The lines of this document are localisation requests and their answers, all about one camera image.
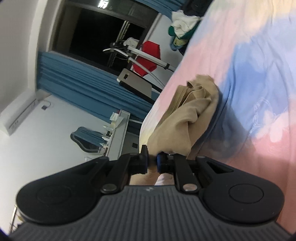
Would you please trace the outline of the tan t-shirt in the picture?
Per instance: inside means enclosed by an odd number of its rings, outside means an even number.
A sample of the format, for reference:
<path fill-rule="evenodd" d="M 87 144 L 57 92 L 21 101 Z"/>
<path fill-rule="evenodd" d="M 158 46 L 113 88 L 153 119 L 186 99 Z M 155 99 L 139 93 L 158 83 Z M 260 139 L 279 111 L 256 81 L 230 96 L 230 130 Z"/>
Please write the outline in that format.
<path fill-rule="evenodd" d="M 194 160 L 192 148 L 208 129 L 218 103 L 219 90 L 209 75 L 197 75 L 179 85 L 170 103 L 161 94 L 140 129 L 139 145 L 146 145 L 149 152 L 148 171 L 133 175 L 130 184 L 155 185 L 160 176 L 155 163 L 160 152 Z"/>

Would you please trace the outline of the wavy frame vanity mirror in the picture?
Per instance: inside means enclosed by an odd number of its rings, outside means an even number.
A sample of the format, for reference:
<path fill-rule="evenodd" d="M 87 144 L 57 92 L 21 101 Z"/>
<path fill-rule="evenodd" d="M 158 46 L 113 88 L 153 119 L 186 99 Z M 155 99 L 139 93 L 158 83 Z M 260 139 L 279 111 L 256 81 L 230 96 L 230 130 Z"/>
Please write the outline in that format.
<path fill-rule="evenodd" d="M 107 141 L 103 139 L 103 134 L 86 127 L 79 127 L 70 134 L 70 138 L 81 150 L 87 153 L 98 153 Z"/>

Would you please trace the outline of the left blue curtain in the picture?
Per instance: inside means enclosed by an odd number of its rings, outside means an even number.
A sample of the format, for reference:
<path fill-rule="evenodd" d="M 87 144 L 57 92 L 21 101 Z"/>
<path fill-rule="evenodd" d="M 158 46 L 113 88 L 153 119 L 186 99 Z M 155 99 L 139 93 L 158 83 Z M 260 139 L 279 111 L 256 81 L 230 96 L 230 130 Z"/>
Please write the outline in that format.
<path fill-rule="evenodd" d="M 117 76 L 52 52 L 38 54 L 37 87 L 107 123 L 120 110 L 143 121 L 152 108 L 120 86 Z"/>

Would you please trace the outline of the pile of mixed clothes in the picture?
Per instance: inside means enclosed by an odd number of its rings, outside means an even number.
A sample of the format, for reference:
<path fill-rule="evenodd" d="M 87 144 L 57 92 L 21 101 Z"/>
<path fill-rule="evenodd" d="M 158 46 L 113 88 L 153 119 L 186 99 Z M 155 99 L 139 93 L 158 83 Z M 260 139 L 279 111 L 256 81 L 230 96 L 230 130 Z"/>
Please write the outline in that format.
<path fill-rule="evenodd" d="M 180 10 L 172 12 L 168 34 L 171 37 L 170 47 L 173 51 L 179 51 L 184 55 L 190 39 L 212 2 L 213 0 L 185 1 Z"/>

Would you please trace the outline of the white dressing table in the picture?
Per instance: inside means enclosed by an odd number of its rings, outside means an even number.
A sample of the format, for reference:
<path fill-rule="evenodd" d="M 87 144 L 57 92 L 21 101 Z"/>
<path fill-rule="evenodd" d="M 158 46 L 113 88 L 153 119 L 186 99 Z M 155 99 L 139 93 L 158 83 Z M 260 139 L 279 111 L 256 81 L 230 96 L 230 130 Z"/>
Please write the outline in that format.
<path fill-rule="evenodd" d="M 104 147 L 104 156 L 107 156 L 110 161 L 114 161 L 121 156 L 130 113 L 121 109 L 119 113 L 113 113 L 110 120 L 111 124 L 107 127 L 107 130 L 111 132 L 111 135 Z"/>

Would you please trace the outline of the white wall air conditioner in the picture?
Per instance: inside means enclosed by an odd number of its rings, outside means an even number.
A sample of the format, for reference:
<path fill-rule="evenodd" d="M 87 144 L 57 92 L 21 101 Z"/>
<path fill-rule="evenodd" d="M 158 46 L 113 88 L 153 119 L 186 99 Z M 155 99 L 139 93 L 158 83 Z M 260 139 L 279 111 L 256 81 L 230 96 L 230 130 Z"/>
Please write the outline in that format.
<path fill-rule="evenodd" d="M 1 112 L 1 131 L 11 136 L 24 119 L 50 93 L 44 90 L 25 90 Z"/>

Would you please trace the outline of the folded ironing board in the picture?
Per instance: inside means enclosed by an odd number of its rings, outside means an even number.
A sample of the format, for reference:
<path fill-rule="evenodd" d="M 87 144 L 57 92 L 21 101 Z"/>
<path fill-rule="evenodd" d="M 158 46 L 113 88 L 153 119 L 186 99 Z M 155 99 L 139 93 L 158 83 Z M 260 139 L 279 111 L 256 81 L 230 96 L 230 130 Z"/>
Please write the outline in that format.
<path fill-rule="evenodd" d="M 161 88 L 126 68 L 121 71 L 120 75 L 117 77 L 117 81 L 120 86 L 150 104 L 155 103 L 155 100 L 152 98 L 153 90 L 157 93 L 162 92 Z"/>

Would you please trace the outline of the pastel tie-dye bed sheet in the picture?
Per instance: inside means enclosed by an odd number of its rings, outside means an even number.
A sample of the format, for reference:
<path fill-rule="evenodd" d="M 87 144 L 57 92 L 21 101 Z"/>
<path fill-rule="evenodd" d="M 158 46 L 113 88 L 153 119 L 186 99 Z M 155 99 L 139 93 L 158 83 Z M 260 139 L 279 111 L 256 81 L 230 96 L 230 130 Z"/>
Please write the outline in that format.
<path fill-rule="evenodd" d="M 213 1 L 145 118 L 141 144 L 197 75 L 212 77 L 220 98 L 194 154 L 278 185 L 278 222 L 295 232 L 295 1 Z"/>

